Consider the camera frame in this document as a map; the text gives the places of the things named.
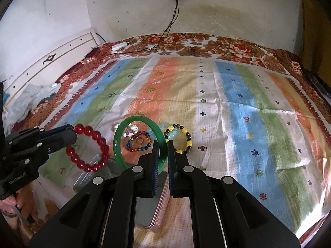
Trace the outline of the green jade bangle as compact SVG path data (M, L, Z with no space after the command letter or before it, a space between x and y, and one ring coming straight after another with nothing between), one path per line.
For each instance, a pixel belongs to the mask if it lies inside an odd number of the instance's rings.
M121 170L127 170L129 168L128 165L125 163L125 159L121 154L121 137L122 133L124 132L126 126L130 124L131 122L142 122L146 124L154 133L156 136L156 139L159 144L159 150L160 150L160 155L159 155L159 160L158 160L158 170L163 171L163 168L165 166L167 157L168 157L168 146L165 140L165 136L163 135L161 129L159 126L151 119L143 116L131 116L123 120L113 138L113 153L114 153L114 158L117 161L119 167Z

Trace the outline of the floral brown bed sheet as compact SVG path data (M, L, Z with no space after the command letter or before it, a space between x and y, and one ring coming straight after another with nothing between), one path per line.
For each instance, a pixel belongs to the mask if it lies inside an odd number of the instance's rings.
M142 57L157 53L159 55L176 54L185 57L217 58L252 64L281 74L288 74L300 83L307 94L307 97L303 97L302 100L314 115L326 138L330 138L330 130L322 123L323 120L330 122L330 104L322 98L321 93L309 80L300 58L287 50L271 49L245 40L194 32L173 33L166 36L165 39L162 39L160 34L143 35L128 38L125 42L128 45L121 48L121 51L126 57ZM66 66L65 71L55 79L57 83L62 84L55 99L48 99L28 110L27 117L16 121L12 131L41 124L64 99L65 93L72 83L87 78L92 71L106 61L121 57L119 51L112 51L112 47L115 45L115 42L110 42L96 46L85 55L82 61L70 67Z

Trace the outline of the grey crumpled cloth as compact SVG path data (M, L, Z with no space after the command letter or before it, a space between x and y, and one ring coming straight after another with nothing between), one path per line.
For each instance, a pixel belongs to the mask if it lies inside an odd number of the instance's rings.
M9 134L13 126L24 120L28 113L36 108L44 99L56 95L61 88L60 83L53 83L48 86L36 86L28 84L22 94L13 102L11 106L6 107L4 116L4 131Z

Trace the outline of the white wooden headboard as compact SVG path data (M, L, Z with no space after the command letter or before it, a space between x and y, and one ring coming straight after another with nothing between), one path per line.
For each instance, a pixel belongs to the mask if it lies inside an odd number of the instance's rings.
M68 69L83 58L101 41L92 28L67 36L37 54L20 54L17 50L5 58L1 68L4 81L5 106L9 107L27 85L52 85Z

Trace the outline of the striped colourful bed cover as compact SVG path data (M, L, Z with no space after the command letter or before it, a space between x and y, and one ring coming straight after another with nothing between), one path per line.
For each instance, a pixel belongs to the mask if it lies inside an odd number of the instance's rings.
M143 116L207 175L234 176L305 246L330 212L330 138L287 75L213 58L151 56L107 61L72 83L43 126L114 127Z

